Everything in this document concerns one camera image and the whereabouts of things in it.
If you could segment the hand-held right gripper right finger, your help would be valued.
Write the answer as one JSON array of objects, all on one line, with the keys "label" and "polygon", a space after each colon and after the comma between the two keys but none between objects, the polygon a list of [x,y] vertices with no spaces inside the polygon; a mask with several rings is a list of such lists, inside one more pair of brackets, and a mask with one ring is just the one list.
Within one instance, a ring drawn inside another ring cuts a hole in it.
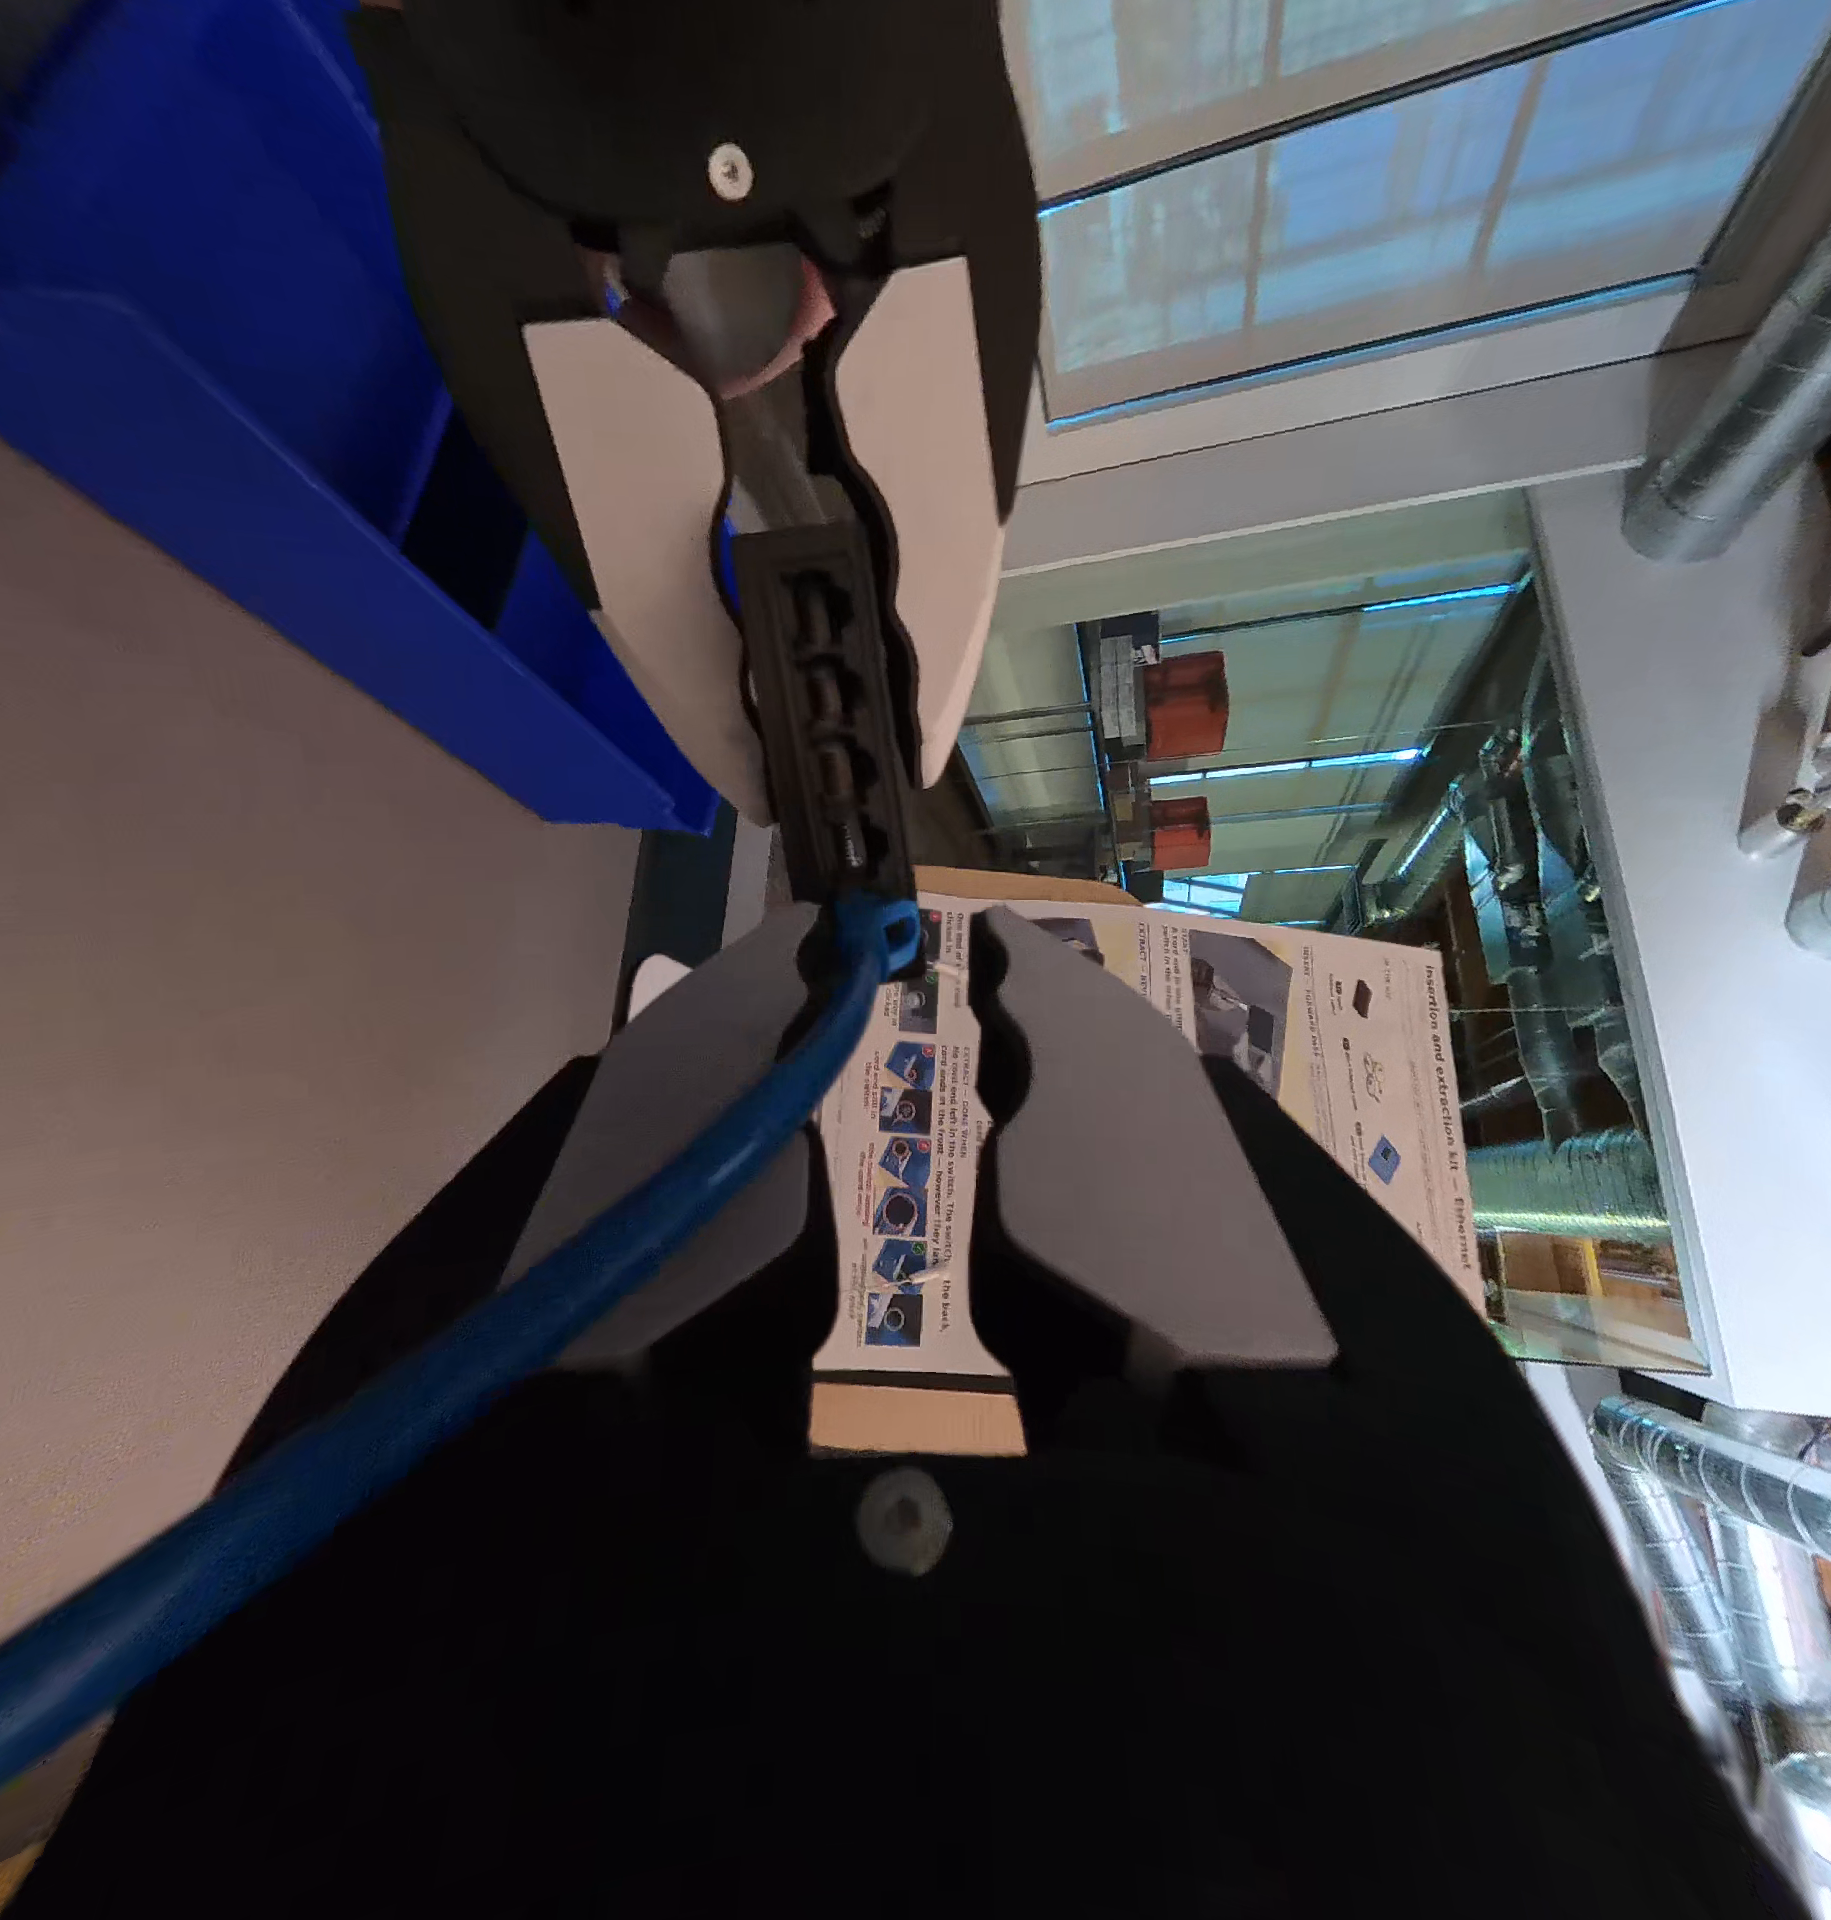
[{"label": "hand-held right gripper right finger", "polygon": [[996,1219],[1173,1360],[1318,1370],[1336,1337],[1191,1044],[1144,994],[996,904],[976,916]]}]

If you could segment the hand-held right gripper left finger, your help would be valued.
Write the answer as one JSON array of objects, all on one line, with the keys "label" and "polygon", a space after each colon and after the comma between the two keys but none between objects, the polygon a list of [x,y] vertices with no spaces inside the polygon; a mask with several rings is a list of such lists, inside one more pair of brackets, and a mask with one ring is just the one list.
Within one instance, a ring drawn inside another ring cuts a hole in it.
[{"label": "hand-held right gripper left finger", "polygon": [[[629,1018],[506,1260],[504,1284],[663,1170],[770,1067],[806,1006],[797,949],[814,909],[786,906]],[[582,1331],[548,1373],[644,1373],[686,1339],[725,1373],[809,1373],[841,1298],[826,1153],[805,1127],[668,1267]]]}]

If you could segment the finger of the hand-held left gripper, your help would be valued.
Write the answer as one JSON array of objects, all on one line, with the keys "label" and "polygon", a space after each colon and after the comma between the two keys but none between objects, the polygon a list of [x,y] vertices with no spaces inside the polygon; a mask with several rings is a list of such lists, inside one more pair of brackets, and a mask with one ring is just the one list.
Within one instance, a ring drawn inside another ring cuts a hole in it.
[{"label": "finger of the hand-held left gripper", "polygon": [[595,628],[718,799],[773,826],[715,579],[728,469],[713,397],[612,320],[531,323],[523,350],[595,588]]},{"label": "finger of the hand-held left gripper", "polygon": [[929,788],[976,688],[1004,541],[964,259],[881,283],[837,349],[834,415],[894,539],[891,609],[912,654],[916,769]]}]

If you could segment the black ethernet switch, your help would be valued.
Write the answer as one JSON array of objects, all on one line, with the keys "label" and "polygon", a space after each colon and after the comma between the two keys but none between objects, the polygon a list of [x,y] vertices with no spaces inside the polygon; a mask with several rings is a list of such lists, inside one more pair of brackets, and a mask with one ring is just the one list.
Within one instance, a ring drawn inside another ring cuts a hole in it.
[{"label": "black ethernet switch", "polygon": [[797,901],[909,901],[911,669],[853,521],[728,541],[745,705]]}]

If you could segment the blue plastic bin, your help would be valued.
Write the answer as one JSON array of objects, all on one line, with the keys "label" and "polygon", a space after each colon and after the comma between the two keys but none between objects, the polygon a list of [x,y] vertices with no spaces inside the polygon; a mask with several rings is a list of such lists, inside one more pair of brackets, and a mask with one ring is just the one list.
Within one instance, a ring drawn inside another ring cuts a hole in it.
[{"label": "blue plastic bin", "polygon": [[453,408],[350,6],[0,6],[0,437],[548,821],[715,794]]}]

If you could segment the person's left hand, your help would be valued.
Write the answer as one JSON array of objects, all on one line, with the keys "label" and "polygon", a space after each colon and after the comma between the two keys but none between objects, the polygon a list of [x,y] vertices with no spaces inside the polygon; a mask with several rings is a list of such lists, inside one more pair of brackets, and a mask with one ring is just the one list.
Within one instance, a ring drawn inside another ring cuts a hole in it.
[{"label": "person's left hand", "polygon": [[834,320],[824,277],[793,245],[677,252],[648,294],[609,259],[602,299],[615,324],[724,401],[775,383]]}]

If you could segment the printed instruction sheet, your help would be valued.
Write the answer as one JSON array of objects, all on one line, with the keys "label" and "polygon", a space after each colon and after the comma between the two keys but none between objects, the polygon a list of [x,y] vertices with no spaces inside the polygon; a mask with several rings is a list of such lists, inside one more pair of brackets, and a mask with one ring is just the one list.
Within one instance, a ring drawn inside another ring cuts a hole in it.
[{"label": "printed instruction sheet", "polygon": [[[1442,963],[1430,949],[1139,906],[1103,909],[1090,931],[1074,933],[1025,920],[1144,994],[1204,1069],[1225,1067],[1274,1100],[1333,1158],[1348,1188],[1402,1228],[1479,1310],[1454,1040]],[[967,1004],[977,1016],[990,987],[976,980],[988,962],[976,920],[967,939]],[[985,1113],[988,1093],[1017,1083],[1018,1074],[1000,1074],[977,1056]],[[991,1121],[976,1194],[996,1202],[990,1136]],[[1000,1219],[996,1228],[1024,1254]]]}]

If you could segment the large paned window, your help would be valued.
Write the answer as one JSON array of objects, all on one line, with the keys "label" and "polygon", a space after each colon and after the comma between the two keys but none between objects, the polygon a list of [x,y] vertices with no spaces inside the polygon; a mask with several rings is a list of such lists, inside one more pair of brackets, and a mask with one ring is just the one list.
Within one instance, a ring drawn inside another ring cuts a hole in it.
[{"label": "large paned window", "polygon": [[1831,3],[1022,3],[1043,410],[1685,290]]}]

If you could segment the silver pipe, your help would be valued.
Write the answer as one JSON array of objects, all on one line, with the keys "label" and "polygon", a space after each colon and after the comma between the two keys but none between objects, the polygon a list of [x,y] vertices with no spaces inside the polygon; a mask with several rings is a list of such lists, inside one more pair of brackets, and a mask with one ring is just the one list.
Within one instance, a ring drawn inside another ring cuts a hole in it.
[{"label": "silver pipe", "polygon": [[1813,747],[1813,766],[1805,783],[1792,787],[1766,812],[1756,814],[1738,836],[1739,853],[1750,860],[1778,857],[1806,847],[1831,821],[1831,734]]}]

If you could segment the silver corrugated ceiling duct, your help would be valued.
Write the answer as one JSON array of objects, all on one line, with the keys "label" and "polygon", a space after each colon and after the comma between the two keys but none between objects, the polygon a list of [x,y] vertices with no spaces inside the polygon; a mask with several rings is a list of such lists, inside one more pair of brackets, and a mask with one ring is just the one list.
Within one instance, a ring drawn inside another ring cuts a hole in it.
[{"label": "silver corrugated ceiling duct", "polygon": [[1650,1142],[1629,1127],[1483,1147],[1467,1158],[1473,1222],[1497,1236],[1661,1246],[1669,1217],[1657,1173]]}]

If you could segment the silver elbow duct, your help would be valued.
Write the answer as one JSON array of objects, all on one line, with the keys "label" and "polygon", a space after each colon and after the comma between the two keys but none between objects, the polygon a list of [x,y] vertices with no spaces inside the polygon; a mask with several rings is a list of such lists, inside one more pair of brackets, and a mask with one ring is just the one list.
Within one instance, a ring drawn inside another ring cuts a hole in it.
[{"label": "silver elbow duct", "polygon": [[1806,1908],[1831,1915],[1831,1434],[1629,1396],[1599,1399],[1589,1426],[1672,1666],[1718,1703],[1746,1753],[1750,1809]]}]

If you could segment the silver ventilation duct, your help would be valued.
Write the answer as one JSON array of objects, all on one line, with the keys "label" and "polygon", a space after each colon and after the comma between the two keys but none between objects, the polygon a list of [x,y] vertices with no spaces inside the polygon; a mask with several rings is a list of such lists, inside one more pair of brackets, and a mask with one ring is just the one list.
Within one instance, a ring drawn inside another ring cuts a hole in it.
[{"label": "silver ventilation duct", "polygon": [[1718,558],[1831,437],[1831,227],[1621,509],[1656,563]]}]

